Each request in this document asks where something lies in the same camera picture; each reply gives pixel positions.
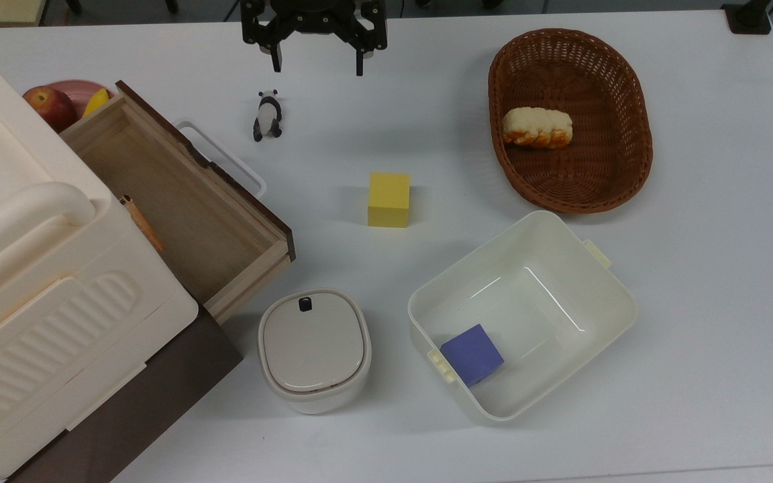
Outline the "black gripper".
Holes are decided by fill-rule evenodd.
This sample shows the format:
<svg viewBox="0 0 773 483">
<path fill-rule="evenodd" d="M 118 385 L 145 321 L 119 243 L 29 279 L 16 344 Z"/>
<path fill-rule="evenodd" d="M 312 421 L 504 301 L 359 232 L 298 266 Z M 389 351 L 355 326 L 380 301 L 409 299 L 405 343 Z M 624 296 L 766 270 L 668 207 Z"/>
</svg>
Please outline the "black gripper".
<svg viewBox="0 0 773 483">
<path fill-rule="evenodd" d="M 262 25 L 258 18 L 270 10 L 273 19 Z M 275 72 L 282 70 L 280 43 L 287 38 L 282 32 L 281 18 L 303 16 L 313 13 L 322 17 L 332 13 L 344 22 L 346 42 L 356 50 L 356 76 L 363 75 L 363 61 L 374 51 L 387 48 L 386 9 L 381 1 L 240 1 L 240 22 L 242 37 L 249 45 L 258 45 L 262 52 L 271 57 Z"/>
</svg>

